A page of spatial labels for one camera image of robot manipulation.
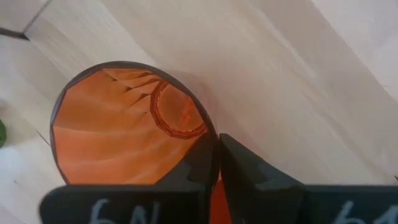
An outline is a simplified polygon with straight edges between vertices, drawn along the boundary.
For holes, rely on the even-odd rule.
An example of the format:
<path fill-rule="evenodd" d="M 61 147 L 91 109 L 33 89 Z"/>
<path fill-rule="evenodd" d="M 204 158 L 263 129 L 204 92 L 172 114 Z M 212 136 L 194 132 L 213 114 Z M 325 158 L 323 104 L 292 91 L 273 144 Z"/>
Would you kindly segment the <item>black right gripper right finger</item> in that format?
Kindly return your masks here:
<path fill-rule="evenodd" d="M 398 185 L 303 184 L 228 134 L 220 144 L 232 224 L 398 224 Z"/>

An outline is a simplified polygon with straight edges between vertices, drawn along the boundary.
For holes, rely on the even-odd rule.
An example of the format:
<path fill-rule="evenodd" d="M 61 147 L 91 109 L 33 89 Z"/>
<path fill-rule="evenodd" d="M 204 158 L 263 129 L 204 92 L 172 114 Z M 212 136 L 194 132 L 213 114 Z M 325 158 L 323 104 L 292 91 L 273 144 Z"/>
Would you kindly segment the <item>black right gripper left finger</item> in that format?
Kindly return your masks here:
<path fill-rule="evenodd" d="M 39 205 L 42 224 L 210 224 L 218 175 L 215 135 L 206 133 L 153 185 L 66 185 Z"/>

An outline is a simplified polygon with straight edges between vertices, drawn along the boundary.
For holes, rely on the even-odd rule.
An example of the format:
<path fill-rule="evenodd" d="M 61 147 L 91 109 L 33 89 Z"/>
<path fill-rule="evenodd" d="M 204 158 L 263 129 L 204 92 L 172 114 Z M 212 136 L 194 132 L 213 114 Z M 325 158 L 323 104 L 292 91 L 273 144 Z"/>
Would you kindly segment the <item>red faceted plastic tumbler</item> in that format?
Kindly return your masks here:
<path fill-rule="evenodd" d="M 206 133 L 217 137 L 210 224 L 232 224 L 215 127 L 197 97 L 168 73 L 138 62 L 95 65 L 65 86 L 50 120 L 65 185 L 153 185 Z"/>

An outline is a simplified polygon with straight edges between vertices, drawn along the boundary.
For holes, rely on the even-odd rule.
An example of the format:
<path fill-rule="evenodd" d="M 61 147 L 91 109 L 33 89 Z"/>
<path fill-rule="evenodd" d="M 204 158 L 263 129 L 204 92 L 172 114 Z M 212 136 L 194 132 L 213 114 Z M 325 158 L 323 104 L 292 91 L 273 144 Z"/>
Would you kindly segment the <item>green faceted plastic tumbler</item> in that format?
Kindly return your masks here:
<path fill-rule="evenodd" d="M 7 139 L 7 132 L 4 123 L 0 120 L 0 148 L 4 145 Z"/>

